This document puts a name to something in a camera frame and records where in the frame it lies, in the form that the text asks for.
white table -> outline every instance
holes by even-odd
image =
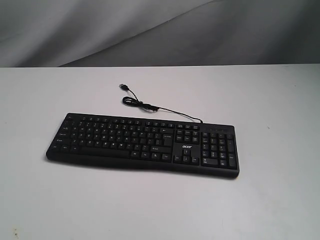
[[[69,112],[188,121],[121,83],[235,126],[238,178],[46,161]],[[320,64],[0,68],[0,239],[319,239],[319,122]]]

